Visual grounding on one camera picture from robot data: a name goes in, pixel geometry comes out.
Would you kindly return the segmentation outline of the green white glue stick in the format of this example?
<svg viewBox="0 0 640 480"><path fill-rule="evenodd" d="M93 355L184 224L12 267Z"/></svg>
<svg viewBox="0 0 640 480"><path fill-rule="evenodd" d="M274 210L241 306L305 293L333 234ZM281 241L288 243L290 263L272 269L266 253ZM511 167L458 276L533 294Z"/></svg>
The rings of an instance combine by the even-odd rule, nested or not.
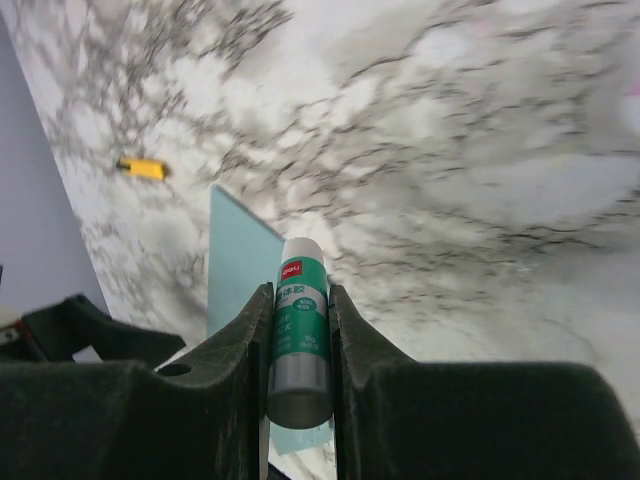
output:
<svg viewBox="0 0 640 480"><path fill-rule="evenodd" d="M277 275L267 416L287 429L315 428L333 413L328 276L320 246L285 242Z"/></svg>

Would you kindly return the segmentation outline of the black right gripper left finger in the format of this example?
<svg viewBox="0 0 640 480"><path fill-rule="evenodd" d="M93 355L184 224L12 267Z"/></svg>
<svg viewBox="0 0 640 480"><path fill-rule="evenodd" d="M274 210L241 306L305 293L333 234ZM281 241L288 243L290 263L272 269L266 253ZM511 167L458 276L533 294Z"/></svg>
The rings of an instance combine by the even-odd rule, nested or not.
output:
<svg viewBox="0 0 640 480"><path fill-rule="evenodd" d="M1 362L5 479L267 479L273 287L161 364Z"/></svg>

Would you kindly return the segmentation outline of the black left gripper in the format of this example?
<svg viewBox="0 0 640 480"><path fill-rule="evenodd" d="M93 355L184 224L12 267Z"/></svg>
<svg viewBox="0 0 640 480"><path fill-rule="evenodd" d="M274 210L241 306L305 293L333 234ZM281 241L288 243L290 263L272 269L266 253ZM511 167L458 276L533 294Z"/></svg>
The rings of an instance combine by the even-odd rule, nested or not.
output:
<svg viewBox="0 0 640 480"><path fill-rule="evenodd" d="M104 361L137 360L161 364L185 347L175 334L119 322L85 296L24 315L8 306L0 311L2 363L63 362L91 347Z"/></svg>

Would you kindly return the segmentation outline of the teal envelope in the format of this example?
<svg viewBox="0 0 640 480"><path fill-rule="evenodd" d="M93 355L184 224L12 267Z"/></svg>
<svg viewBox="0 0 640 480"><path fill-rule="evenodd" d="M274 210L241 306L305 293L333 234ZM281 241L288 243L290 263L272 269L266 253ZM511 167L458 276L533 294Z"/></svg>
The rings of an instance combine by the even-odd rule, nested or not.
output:
<svg viewBox="0 0 640 480"><path fill-rule="evenodd" d="M209 335L217 333L233 320L259 285L273 283L276 294L277 275L286 241L223 188L213 187L207 301ZM273 320L267 330L267 394L272 332ZM329 420L305 430L283 428L270 421L271 438L277 453L284 455L328 443Z"/></svg>

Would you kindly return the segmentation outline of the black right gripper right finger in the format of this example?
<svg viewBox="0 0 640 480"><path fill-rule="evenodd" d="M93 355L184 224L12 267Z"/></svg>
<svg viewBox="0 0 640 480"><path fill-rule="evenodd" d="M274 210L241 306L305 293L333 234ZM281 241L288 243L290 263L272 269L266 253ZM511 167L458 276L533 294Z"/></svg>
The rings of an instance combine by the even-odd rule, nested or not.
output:
<svg viewBox="0 0 640 480"><path fill-rule="evenodd" d="M330 291L341 479L635 479L609 384L571 362L421 363Z"/></svg>

